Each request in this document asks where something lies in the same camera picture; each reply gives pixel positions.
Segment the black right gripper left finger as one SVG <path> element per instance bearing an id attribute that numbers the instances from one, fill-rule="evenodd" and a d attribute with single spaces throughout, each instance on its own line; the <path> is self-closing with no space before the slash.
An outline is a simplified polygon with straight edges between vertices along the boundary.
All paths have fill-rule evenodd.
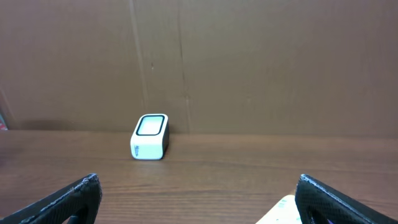
<path id="1" fill-rule="evenodd" d="M 92 173 L 2 218 L 1 223 L 94 223 L 101 199 L 100 180 Z"/>

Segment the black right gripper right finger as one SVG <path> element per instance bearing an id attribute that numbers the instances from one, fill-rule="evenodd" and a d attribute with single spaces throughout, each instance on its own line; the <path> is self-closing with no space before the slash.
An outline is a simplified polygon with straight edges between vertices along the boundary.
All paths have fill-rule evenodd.
<path id="1" fill-rule="evenodd" d="M 397 220 L 307 174 L 302 174 L 297 182 L 295 204 L 306 224 L 397 224 Z"/>

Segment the white tube gold cap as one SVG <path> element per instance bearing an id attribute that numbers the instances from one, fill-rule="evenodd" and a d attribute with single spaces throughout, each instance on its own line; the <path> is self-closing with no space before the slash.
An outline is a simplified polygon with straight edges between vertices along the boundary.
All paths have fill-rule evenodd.
<path id="1" fill-rule="evenodd" d="M 256 224 L 302 224 L 295 195 L 284 196 Z"/>

